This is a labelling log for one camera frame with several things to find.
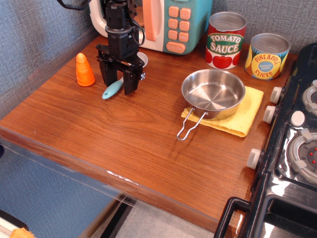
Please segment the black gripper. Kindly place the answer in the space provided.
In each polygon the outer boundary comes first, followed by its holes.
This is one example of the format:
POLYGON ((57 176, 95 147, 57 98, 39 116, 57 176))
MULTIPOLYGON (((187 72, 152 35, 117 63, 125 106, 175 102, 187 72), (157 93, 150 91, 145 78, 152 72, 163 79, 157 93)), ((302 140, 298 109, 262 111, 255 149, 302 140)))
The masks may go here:
POLYGON ((96 45, 98 62, 104 84, 110 86, 117 81, 117 72, 123 72, 124 94, 129 95, 138 88, 145 78, 144 62, 137 56, 139 52, 139 28, 113 29, 106 27, 108 45, 96 45))

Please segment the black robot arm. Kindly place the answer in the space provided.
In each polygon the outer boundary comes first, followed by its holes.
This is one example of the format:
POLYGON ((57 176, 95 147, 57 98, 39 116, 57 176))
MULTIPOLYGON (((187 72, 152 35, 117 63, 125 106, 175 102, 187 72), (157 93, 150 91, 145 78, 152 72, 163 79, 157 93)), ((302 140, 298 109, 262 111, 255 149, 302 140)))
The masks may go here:
POLYGON ((133 0, 102 0, 101 7, 106 20, 108 44, 96 45, 98 62, 106 86, 117 81, 117 73, 123 73, 125 95, 138 88, 139 81, 145 76, 144 61, 137 56, 139 29, 134 20, 137 4, 133 0))

